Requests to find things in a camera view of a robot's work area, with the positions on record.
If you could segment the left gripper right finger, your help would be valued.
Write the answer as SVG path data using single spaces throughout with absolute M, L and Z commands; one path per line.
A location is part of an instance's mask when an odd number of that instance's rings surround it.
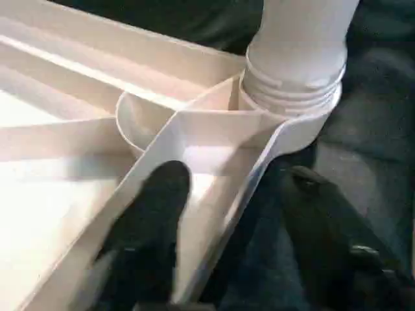
M 414 309 L 414 278 L 334 183 L 307 167 L 284 168 L 281 211 L 311 305 Z

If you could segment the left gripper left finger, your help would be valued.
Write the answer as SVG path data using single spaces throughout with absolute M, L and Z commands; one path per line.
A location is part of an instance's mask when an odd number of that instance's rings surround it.
M 147 176 L 94 258 L 98 262 L 113 255 L 93 310 L 133 310 L 138 303 L 170 301 L 178 227 L 190 190 L 191 173 L 178 160 L 162 163 Z

